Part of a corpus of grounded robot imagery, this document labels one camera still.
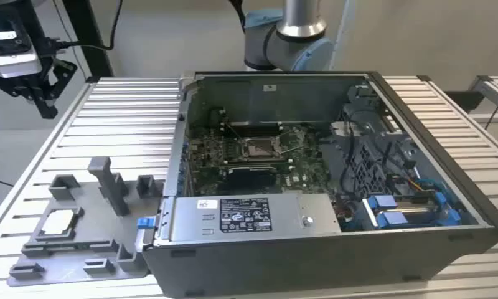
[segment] warning label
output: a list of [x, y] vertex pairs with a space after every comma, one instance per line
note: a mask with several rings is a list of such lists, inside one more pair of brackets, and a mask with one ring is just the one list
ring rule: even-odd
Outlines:
[[219, 213], [219, 230], [222, 232], [271, 231], [267, 198], [222, 199]]

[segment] circuit board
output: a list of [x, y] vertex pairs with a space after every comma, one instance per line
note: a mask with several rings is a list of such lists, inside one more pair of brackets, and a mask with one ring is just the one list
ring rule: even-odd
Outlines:
[[190, 173], [194, 196], [327, 193], [334, 187], [307, 125], [222, 126], [194, 130]]

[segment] workbench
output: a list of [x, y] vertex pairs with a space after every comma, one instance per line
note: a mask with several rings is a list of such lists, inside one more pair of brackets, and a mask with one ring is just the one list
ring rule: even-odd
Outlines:
[[[498, 208], [498, 142], [423, 77], [385, 77], [441, 145]], [[91, 156], [110, 156], [123, 179], [165, 179], [177, 120], [178, 81], [102, 78], [87, 83], [0, 206], [0, 298], [163, 298], [151, 275], [133, 280], [10, 288], [5, 279], [51, 196], [55, 174], [94, 182]], [[235, 298], [498, 298], [498, 244], [456, 259], [429, 282]]]

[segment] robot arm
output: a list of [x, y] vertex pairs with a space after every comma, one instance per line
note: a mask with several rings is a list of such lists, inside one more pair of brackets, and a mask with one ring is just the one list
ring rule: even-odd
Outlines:
[[[326, 24], [319, 16], [319, 0], [285, 0], [283, 10], [241, 11], [242, 0], [230, 0], [246, 35], [245, 63], [257, 70], [322, 70], [331, 55], [330, 40], [323, 38]], [[77, 66], [55, 55], [71, 46], [111, 50], [111, 45], [57, 42], [45, 36], [31, 0], [0, 0], [0, 89], [11, 97], [33, 103], [42, 118], [57, 115], [59, 97]], [[49, 83], [49, 72], [57, 79]]]
[[[62, 44], [45, 36], [30, 0], [0, 0], [0, 89], [31, 102], [42, 118], [57, 115], [77, 66], [55, 58]], [[49, 72], [55, 83], [49, 83]]]

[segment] white wall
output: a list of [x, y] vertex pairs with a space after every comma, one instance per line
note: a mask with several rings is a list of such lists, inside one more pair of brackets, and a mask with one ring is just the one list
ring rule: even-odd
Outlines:
[[475, 75], [498, 75], [498, 0], [357, 0], [355, 5], [338, 69], [426, 74], [447, 89], [466, 89]]
[[[107, 37], [115, 0], [93, 0], [98, 26]], [[333, 39], [343, 1], [322, 0]], [[246, 0], [243, 11], [282, 7], [282, 0]], [[109, 53], [114, 73], [130, 77], [175, 77], [186, 70], [243, 70], [243, 34], [226, 0], [123, 1]]]

